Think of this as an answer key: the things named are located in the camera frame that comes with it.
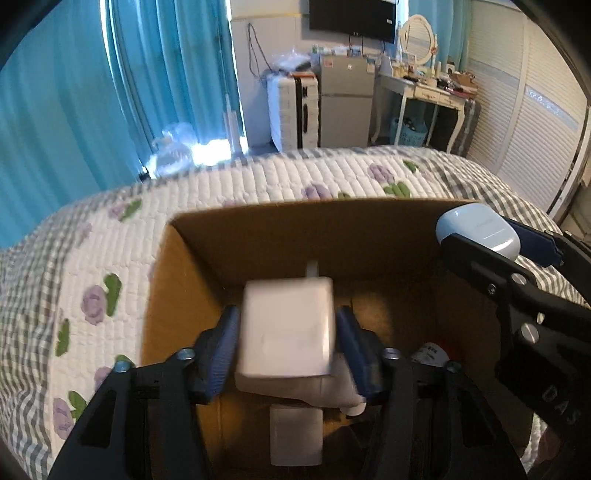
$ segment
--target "vanity table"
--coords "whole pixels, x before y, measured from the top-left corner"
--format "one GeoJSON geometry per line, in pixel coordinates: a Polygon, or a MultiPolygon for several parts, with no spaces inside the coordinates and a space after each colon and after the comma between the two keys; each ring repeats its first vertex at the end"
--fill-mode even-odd
{"type": "Polygon", "coordinates": [[[457,110],[457,122],[456,127],[453,130],[452,136],[449,139],[447,145],[447,153],[451,153],[453,144],[456,141],[457,136],[462,130],[464,124],[465,114],[464,107],[467,99],[458,97],[450,92],[441,90],[436,87],[429,87],[428,85],[422,85],[417,82],[411,82],[402,78],[396,78],[384,74],[378,75],[378,81],[376,82],[375,102],[376,102],[376,128],[372,142],[378,139],[379,131],[382,126],[382,93],[386,90],[390,90],[402,96],[402,104],[400,106],[400,120],[398,121],[398,130],[396,131],[396,138],[394,145],[398,145],[400,141],[400,133],[402,132],[402,123],[404,119],[404,111],[406,110],[406,104],[408,100],[421,100],[427,103],[435,104],[435,110],[433,112],[433,120],[431,121],[431,128],[427,135],[426,145],[429,145],[433,129],[435,128],[435,120],[439,112],[439,107],[444,106],[457,110]]]}

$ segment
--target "checkered fabric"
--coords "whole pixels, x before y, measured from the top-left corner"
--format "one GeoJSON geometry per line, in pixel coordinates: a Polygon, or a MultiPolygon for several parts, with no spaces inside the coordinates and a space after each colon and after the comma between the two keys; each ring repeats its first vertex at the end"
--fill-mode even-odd
{"type": "MultiPolygon", "coordinates": [[[[465,158],[419,148],[355,148],[304,150],[243,158],[238,164],[256,164],[262,158],[289,162],[293,159],[330,161],[347,155],[402,155],[430,173],[441,185],[441,196],[479,200],[497,212],[538,230],[559,232],[541,210],[521,200],[505,183],[465,158]]],[[[236,161],[204,167],[235,168],[236,161]]],[[[88,216],[115,202],[157,189],[178,177],[137,184],[106,192],[66,206],[47,218],[18,245],[0,251],[0,433],[33,480],[47,477],[51,449],[44,428],[47,364],[64,260],[74,246],[76,232],[88,216]]],[[[526,259],[540,288],[571,301],[582,302],[574,288],[553,268],[540,269],[526,259]]]]}

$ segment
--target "screw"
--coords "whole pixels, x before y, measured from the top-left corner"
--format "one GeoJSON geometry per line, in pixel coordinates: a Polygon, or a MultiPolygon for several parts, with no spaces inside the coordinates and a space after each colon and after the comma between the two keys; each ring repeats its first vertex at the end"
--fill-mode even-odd
{"type": "Polygon", "coordinates": [[[402,352],[397,348],[385,348],[382,356],[386,360],[400,360],[402,358],[402,352]]]}
{"type": "Polygon", "coordinates": [[[195,358],[195,350],[192,348],[183,348],[177,352],[177,358],[179,360],[191,360],[195,358]]]}
{"type": "Polygon", "coordinates": [[[512,273],[511,280],[513,280],[518,285],[525,285],[527,283],[527,279],[520,273],[512,273]]]}
{"type": "Polygon", "coordinates": [[[119,360],[118,362],[115,362],[113,370],[115,370],[119,374],[122,374],[124,372],[127,372],[127,370],[129,370],[130,368],[131,364],[129,362],[126,362],[125,360],[119,360]]]}
{"type": "Polygon", "coordinates": [[[462,371],[462,366],[459,363],[454,362],[453,360],[450,360],[448,363],[446,363],[445,368],[448,372],[451,372],[452,374],[457,374],[458,372],[462,371]]]}
{"type": "Polygon", "coordinates": [[[523,340],[530,345],[535,345],[540,341],[540,333],[535,325],[532,325],[531,323],[524,323],[521,326],[521,336],[523,337],[523,340]]]}

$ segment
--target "flat screen tv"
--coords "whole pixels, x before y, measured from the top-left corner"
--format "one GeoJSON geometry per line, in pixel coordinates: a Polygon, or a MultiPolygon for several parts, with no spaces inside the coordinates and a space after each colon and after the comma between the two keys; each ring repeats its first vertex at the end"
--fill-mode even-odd
{"type": "Polygon", "coordinates": [[[310,30],[394,42],[396,4],[386,0],[310,0],[310,30]]]}

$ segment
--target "teal curtain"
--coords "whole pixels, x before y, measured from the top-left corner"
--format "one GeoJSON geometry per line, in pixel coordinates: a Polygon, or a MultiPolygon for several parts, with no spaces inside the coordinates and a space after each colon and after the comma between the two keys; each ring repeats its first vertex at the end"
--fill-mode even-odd
{"type": "Polygon", "coordinates": [[[456,68],[466,68],[472,0],[408,0],[408,14],[422,15],[431,24],[439,42],[437,61],[445,66],[450,56],[456,68]]]}
{"type": "Polygon", "coordinates": [[[0,248],[61,206],[132,183],[99,0],[63,0],[0,70],[0,248]]]}
{"type": "Polygon", "coordinates": [[[226,138],[226,95],[240,107],[224,0],[105,3],[111,70],[138,151],[173,122],[192,124],[201,144],[226,138]]]}

